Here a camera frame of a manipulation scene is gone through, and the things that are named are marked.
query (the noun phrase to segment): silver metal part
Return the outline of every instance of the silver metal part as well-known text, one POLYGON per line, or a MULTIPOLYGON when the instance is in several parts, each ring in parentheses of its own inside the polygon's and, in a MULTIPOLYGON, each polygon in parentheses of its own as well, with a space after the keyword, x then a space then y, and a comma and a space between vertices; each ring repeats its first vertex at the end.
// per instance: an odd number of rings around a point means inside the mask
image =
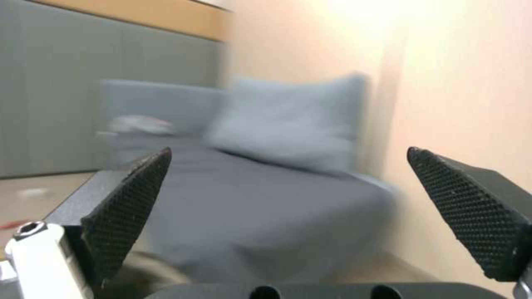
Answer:
POLYGON ((42 221, 22 225, 5 247, 24 299, 92 299, 64 228, 42 221))
POLYGON ((47 229, 46 223, 42 221, 26 222, 18 227, 16 232, 13 234, 13 238, 16 240, 22 240, 45 229, 47 229))
POLYGON ((532 299, 532 261, 528 262, 525 271, 514 286, 513 297, 515 299, 532 299))

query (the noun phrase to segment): black knurled pad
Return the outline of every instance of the black knurled pad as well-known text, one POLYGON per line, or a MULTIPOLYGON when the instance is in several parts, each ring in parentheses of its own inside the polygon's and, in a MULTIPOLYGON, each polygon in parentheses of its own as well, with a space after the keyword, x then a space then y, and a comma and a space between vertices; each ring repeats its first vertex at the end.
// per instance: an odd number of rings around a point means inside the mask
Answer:
POLYGON ((514 281, 512 265, 523 224, 498 200, 430 151, 409 155, 412 169, 457 239, 489 278, 514 281))
POLYGON ((93 284, 102 285, 122 266, 152 210, 170 161, 169 148, 137 161, 128 177, 81 219, 81 238, 94 265, 93 284))

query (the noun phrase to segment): wall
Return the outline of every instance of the wall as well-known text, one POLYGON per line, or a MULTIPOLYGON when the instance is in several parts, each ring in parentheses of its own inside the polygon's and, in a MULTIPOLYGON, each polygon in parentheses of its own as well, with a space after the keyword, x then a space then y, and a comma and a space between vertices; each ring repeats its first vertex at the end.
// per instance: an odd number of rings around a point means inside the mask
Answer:
POLYGON ((390 251, 441 280, 484 278, 409 169, 417 145, 499 170, 532 191, 532 3, 527 0, 237 0, 231 75, 372 79, 363 172, 403 193, 390 251))
POLYGON ((217 41, 0 0, 0 177, 97 169, 91 86, 218 87, 217 41))
POLYGON ((400 69, 404 25, 397 21, 400 7, 388 0, 235 0, 231 18, 229 76, 307 82, 336 78, 353 71, 371 79, 375 101, 367 105, 367 122, 361 154, 366 172, 382 161, 386 138, 373 138, 370 131, 386 135, 391 119, 395 81, 400 69), (375 124, 383 123, 376 129, 375 124))
MULTIPOLYGON (((145 26, 224 40, 229 13, 191 0, 34 0, 145 26)), ((223 1, 210 1, 223 4, 223 1)))
POLYGON ((532 191, 532 2, 425 0, 412 7, 383 178, 405 194, 392 252, 442 280, 510 296, 483 277, 406 162, 419 146, 532 191))

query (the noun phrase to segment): screw hole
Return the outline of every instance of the screw hole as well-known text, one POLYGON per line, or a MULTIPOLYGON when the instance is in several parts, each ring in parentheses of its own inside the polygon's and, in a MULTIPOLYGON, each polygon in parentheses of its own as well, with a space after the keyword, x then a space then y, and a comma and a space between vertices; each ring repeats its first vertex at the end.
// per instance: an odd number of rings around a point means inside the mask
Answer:
POLYGON ((30 222, 23 227, 20 228, 20 232, 30 232, 34 230, 37 227, 37 224, 35 222, 30 222))
POLYGON ((371 290, 371 299, 401 299, 401 295, 391 287, 379 285, 371 290))
POLYGON ((250 299, 280 299, 279 292, 269 286, 260 286, 255 288, 251 294, 250 299))

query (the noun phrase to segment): metal bracket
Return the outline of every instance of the metal bracket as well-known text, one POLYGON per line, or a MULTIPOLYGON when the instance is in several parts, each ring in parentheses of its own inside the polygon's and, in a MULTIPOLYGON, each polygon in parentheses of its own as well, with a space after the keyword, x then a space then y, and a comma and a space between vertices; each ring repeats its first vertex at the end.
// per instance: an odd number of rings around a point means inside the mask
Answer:
POLYGON ((532 260, 528 262, 523 274, 513 288, 515 299, 532 299, 532 260))

